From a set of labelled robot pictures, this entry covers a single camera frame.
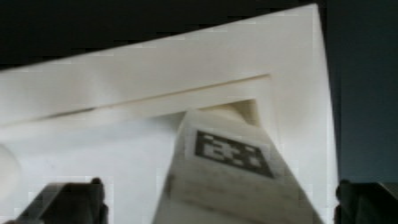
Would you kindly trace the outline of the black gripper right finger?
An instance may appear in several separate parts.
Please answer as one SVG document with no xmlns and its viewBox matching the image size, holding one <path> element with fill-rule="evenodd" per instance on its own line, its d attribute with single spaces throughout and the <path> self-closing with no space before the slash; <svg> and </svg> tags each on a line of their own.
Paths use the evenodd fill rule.
<svg viewBox="0 0 398 224">
<path fill-rule="evenodd" d="M 334 224 L 398 224 L 398 182 L 339 182 Z"/>
</svg>

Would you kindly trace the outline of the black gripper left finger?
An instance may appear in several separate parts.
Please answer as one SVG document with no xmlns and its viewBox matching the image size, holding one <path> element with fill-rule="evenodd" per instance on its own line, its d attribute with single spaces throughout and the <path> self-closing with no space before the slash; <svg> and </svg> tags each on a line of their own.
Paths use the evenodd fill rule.
<svg viewBox="0 0 398 224">
<path fill-rule="evenodd" d="M 105 186 L 100 178 L 87 183 L 50 183 L 16 218 L 18 224 L 108 224 Z"/>
</svg>

